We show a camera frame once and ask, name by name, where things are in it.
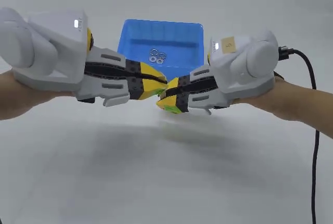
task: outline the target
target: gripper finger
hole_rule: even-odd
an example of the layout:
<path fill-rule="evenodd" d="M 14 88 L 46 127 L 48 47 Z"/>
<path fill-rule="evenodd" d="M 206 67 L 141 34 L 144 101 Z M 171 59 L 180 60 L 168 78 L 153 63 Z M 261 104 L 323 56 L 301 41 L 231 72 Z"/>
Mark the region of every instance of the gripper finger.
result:
<path fill-rule="evenodd" d="M 94 97 L 105 99 L 103 105 L 106 107 L 127 103 L 130 99 L 127 81 L 84 76 L 76 98 L 82 101 Z"/>

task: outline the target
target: human hand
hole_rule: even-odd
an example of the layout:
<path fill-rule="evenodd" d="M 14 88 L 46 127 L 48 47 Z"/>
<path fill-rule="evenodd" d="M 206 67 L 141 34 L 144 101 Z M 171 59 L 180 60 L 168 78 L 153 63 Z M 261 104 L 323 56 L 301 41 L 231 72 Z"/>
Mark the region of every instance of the human hand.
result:
<path fill-rule="evenodd" d="M 300 101 L 306 96 L 308 89 L 275 78 L 275 86 L 266 94 L 258 97 L 236 99 L 233 104 L 247 103 L 283 119 L 296 121 L 299 114 Z"/>
<path fill-rule="evenodd" d="M 72 93 L 34 90 L 16 81 L 12 71 L 0 74 L 0 120 L 23 115 L 58 96 L 72 96 Z"/>

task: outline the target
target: metal washer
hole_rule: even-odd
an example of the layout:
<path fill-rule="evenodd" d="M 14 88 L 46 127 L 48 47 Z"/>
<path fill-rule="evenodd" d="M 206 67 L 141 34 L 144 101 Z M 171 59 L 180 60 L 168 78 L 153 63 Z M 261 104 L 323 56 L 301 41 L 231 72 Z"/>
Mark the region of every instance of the metal washer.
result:
<path fill-rule="evenodd" d="M 157 49 L 152 48 L 152 49 L 150 50 L 150 55 L 151 55 L 151 56 L 157 56 L 158 54 L 159 54 L 159 51 L 158 51 Z"/>
<path fill-rule="evenodd" d="M 159 59 L 166 59 L 166 57 L 167 57 L 166 53 L 161 52 L 158 54 Z"/>
<path fill-rule="evenodd" d="M 156 56 L 150 56 L 150 57 L 149 57 L 149 61 L 150 61 L 151 63 L 155 63 L 155 62 L 157 61 L 157 57 L 156 57 Z"/>
<path fill-rule="evenodd" d="M 162 64 L 162 63 L 164 63 L 164 59 L 158 58 L 158 59 L 156 60 L 156 63 L 157 63 L 157 64 Z"/>

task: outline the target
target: round white cap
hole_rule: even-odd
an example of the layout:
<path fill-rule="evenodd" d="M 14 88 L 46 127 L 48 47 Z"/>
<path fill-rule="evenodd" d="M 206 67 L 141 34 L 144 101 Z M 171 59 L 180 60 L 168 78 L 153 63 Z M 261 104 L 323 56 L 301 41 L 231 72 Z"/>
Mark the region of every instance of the round white cap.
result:
<path fill-rule="evenodd" d="M 13 21 L 0 24 L 0 56 L 12 67 L 30 67 L 34 61 L 30 31 Z"/>
<path fill-rule="evenodd" d="M 274 71 L 278 60 L 278 48 L 266 41 L 256 42 L 247 52 L 247 69 L 255 78 L 264 77 Z"/>

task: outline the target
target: black cable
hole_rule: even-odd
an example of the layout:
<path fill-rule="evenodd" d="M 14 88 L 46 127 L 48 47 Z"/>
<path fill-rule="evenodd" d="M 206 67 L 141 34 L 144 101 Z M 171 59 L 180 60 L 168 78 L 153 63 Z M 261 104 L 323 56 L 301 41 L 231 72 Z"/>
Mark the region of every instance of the black cable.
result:
<path fill-rule="evenodd" d="M 311 85 L 312 89 L 316 90 L 316 79 L 314 75 L 314 71 L 312 68 L 312 65 L 308 59 L 308 57 L 301 51 L 293 48 L 287 48 L 287 47 L 280 47 L 279 48 L 279 60 L 286 60 L 289 58 L 289 55 L 296 54 L 299 55 L 306 63 L 310 79 L 311 79 Z M 318 149 L 319 149 L 319 136 L 320 132 L 316 130 L 315 135 L 315 143 L 314 143 L 314 149 L 313 149 L 313 158 L 312 158 L 312 186 L 311 186 L 311 214 L 312 214 L 312 224 L 316 224 L 316 171 L 317 171 L 317 157 L 318 157 Z"/>

